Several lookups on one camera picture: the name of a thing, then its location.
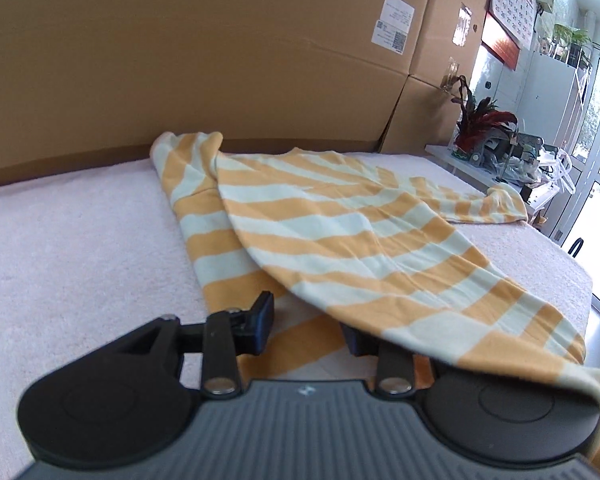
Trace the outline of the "pink towel mat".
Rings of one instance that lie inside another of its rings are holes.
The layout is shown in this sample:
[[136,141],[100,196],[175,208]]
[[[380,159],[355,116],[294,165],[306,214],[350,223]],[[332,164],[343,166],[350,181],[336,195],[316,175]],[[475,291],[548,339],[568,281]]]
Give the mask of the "pink towel mat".
[[206,304],[149,160],[0,188],[0,479],[30,463],[31,382],[157,316]]

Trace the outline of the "orange white striped sweater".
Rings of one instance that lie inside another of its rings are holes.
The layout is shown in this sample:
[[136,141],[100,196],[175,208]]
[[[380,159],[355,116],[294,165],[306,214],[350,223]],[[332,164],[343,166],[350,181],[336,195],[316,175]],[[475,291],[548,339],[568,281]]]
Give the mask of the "orange white striped sweater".
[[[225,154],[217,133],[163,133],[150,158],[178,218],[211,312],[272,292],[265,352],[246,379],[370,376],[343,327],[464,370],[563,386],[600,408],[600,370],[551,304],[490,263],[462,223],[524,224],[520,196],[498,184],[459,193],[335,152]],[[600,470],[600,430],[592,462]]]

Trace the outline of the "right lower cardboard box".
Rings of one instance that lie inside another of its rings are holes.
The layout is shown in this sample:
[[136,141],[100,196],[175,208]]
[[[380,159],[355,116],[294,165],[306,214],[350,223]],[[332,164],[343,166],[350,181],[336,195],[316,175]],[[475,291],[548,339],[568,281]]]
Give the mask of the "right lower cardboard box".
[[382,154],[422,155],[429,144],[448,145],[460,120],[458,84],[439,88],[408,76],[382,135]]

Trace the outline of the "white shipping label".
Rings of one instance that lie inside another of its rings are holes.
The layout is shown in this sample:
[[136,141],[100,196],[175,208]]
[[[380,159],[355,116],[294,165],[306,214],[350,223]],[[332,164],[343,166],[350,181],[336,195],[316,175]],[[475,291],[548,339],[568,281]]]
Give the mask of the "white shipping label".
[[398,55],[405,50],[415,9],[403,0],[384,0],[373,29],[373,44]]

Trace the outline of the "white shelf unit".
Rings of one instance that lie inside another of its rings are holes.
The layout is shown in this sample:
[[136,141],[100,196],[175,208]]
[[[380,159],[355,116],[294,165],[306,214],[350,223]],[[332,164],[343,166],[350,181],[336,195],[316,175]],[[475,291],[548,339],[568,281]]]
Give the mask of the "white shelf unit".
[[586,78],[576,68],[533,51],[517,107],[522,132],[570,152],[582,125]]

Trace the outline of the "wall calendar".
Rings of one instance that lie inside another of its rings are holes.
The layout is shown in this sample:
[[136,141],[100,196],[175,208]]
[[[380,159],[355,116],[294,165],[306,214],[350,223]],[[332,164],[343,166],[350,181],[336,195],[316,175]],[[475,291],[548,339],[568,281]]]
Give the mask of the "wall calendar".
[[488,0],[483,47],[516,70],[521,51],[531,48],[534,19],[534,0]]

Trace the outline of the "large centre cardboard box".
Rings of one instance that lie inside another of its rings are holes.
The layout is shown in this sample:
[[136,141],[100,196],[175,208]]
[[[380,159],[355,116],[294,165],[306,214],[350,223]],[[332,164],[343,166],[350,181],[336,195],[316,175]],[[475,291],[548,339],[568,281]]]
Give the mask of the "large centre cardboard box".
[[166,131],[234,151],[370,152],[403,90],[384,0],[0,0],[0,185],[144,158]]

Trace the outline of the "right upper cardboard box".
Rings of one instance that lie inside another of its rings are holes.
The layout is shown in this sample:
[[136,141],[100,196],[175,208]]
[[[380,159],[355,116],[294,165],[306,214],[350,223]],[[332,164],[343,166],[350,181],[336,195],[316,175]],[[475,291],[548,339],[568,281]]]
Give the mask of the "right upper cardboard box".
[[488,0],[428,0],[410,75],[443,88],[472,74]]

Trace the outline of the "white side table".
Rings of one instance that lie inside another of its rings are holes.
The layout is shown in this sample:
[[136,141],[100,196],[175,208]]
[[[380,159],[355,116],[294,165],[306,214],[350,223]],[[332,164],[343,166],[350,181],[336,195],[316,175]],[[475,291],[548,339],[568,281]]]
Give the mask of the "white side table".
[[[436,164],[479,191],[486,191],[492,185],[498,183],[496,174],[492,174],[492,172],[482,167],[471,166],[469,162],[454,157],[452,150],[446,145],[428,144],[425,152],[434,159]],[[552,199],[560,193],[559,185],[555,182],[547,182],[538,188],[532,188],[529,193],[524,192],[520,185],[513,184],[513,188],[524,198],[530,224],[535,222],[535,218],[542,214],[542,211],[548,207]]]

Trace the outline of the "red leafed potted plant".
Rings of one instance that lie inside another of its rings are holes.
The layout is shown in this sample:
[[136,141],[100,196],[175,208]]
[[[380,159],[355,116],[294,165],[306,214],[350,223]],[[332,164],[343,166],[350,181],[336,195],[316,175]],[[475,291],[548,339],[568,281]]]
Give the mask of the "red leafed potted plant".
[[469,157],[492,130],[504,133],[509,139],[517,130],[517,116],[508,110],[499,110],[488,96],[477,102],[464,75],[457,76],[456,80],[460,95],[454,96],[452,102],[460,106],[460,121],[456,124],[455,149]]

